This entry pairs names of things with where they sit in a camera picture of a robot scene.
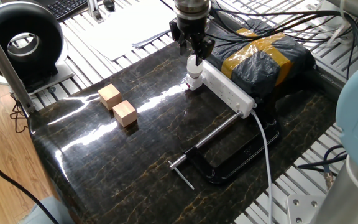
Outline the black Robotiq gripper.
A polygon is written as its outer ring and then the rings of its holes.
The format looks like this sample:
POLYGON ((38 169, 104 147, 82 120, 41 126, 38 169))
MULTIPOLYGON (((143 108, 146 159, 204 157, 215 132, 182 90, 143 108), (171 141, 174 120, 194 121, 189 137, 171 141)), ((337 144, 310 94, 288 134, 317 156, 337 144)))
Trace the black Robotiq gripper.
POLYGON ((191 42, 196 66, 201 65, 203 60, 211 55, 215 45, 215 40, 205 36, 206 21, 206 17, 190 20, 177 16, 177 20, 169 22, 172 39, 179 45, 180 55, 187 51, 186 40, 191 42))

